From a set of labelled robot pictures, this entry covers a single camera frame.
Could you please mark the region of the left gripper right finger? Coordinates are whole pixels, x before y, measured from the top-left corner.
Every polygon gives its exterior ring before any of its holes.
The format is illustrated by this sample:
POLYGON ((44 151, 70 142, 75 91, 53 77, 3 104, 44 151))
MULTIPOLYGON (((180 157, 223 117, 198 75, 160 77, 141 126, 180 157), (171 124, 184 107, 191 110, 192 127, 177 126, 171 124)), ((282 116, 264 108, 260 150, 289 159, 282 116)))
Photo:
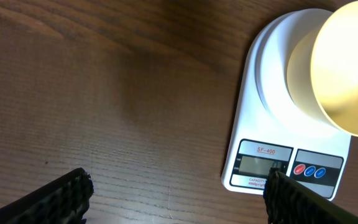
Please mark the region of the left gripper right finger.
POLYGON ((263 198, 272 224, 358 224, 358 217, 271 168, 263 198))

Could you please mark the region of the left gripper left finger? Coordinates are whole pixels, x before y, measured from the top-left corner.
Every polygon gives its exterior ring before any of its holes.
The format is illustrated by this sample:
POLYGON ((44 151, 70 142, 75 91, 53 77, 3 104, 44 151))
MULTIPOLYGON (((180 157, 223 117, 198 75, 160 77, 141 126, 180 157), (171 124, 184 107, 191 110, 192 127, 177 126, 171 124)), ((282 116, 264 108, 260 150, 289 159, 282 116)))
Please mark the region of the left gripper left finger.
POLYGON ((93 193, 91 176, 77 168, 0 208, 0 224, 84 224, 93 193))

